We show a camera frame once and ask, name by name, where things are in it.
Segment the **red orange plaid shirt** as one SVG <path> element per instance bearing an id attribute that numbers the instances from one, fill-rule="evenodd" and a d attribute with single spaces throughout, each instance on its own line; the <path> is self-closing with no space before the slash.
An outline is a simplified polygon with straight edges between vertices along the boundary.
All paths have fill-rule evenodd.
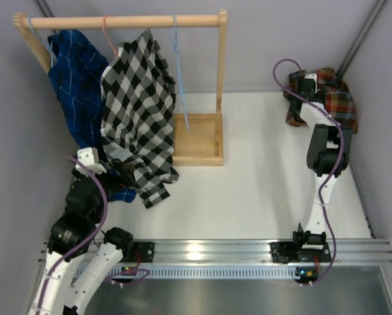
<path id="1" fill-rule="evenodd" d="M 333 68 L 326 67 L 315 71 L 317 74 L 317 93 L 312 102 L 320 102 L 326 111 L 341 125 L 352 128 L 353 133 L 358 132 L 358 121 L 353 97 L 344 80 L 340 79 Z M 289 88 L 297 92 L 301 72 L 296 71 L 289 75 Z M 289 109 L 286 115 L 286 123 L 300 127 L 306 123 L 299 118 L 299 114 L 293 114 Z"/>

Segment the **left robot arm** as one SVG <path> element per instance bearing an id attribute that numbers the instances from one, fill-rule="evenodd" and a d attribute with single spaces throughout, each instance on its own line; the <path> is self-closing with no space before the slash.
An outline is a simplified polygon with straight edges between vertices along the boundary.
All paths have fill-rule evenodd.
<path id="1" fill-rule="evenodd" d="M 133 235 L 111 228 L 87 268 L 76 272 L 108 216 L 112 195 L 135 184 L 133 166 L 112 160 L 101 173 L 73 169 L 65 210 L 53 224 L 45 267 L 29 314 L 84 314 L 97 289 L 118 262 L 134 253 Z"/>

